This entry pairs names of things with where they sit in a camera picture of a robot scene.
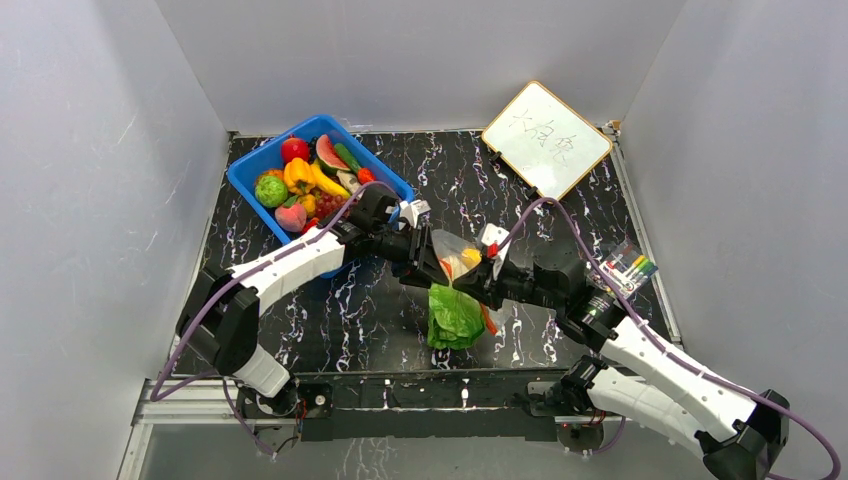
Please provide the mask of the yellow toy mango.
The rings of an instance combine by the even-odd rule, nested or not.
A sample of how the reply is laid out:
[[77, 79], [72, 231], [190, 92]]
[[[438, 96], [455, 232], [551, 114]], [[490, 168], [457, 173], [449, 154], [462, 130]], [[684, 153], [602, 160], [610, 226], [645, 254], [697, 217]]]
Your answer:
[[466, 268], [472, 269], [481, 262], [482, 255], [475, 248], [465, 248], [460, 254], [460, 260]]

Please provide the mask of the clear zip top bag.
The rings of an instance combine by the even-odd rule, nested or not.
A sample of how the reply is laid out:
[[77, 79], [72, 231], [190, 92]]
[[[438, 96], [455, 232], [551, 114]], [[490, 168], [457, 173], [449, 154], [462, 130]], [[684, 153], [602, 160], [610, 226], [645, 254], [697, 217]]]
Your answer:
[[441, 229], [433, 231], [433, 244], [449, 281], [447, 287], [434, 284], [429, 290], [430, 300], [437, 303], [436, 308], [430, 305], [430, 313], [438, 326], [440, 341], [474, 341], [484, 331], [498, 334], [505, 325], [505, 316], [453, 288], [457, 278], [481, 262], [482, 254], [471, 242]]

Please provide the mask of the green toy lettuce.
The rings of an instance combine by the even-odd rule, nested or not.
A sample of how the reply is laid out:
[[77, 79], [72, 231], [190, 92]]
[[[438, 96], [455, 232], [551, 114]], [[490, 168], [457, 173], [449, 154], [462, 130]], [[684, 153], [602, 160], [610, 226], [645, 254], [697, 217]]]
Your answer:
[[428, 309], [427, 344], [434, 349], [468, 349], [487, 330], [481, 305], [449, 286], [431, 286]]

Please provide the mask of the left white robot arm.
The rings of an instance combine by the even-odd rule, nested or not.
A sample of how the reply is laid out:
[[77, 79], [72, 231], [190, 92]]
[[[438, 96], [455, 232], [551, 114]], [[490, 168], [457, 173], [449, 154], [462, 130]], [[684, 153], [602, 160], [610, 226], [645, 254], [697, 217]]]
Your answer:
[[260, 346], [259, 317], [290, 292], [361, 257], [390, 262], [404, 285], [448, 285], [430, 229], [418, 218], [427, 209], [423, 201], [399, 199], [383, 182], [370, 182], [330, 219], [283, 247], [228, 269], [203, 269], [178, 321], [172, 357], [191, 348], [216, 374], [260, 395], [271, 414], [290, 414], [299, 391], [293, 375]]

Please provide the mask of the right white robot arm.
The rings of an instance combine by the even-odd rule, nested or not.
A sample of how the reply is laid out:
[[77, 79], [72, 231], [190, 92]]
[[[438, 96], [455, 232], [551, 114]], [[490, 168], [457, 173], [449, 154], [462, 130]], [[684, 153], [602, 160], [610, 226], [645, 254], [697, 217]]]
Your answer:
[[788, 401], [773, 390], [767, 405], [707, 380], [700, 364], [671, 359], [676, 347], [652, 343], [614, 296], [593, 284], [574, 251], [542, 246], [529, 268], [497, 264], [475, 248], [445, 259], [455, 289], [499, 308], [507, 300], [552, 309], [567, 337], [590, 349], [548, 388], [527, 387], [536, 416], [611, 411], [665, 435], [702, 460], [718, 479], [763, 479], [788, 438], [775, 411]]

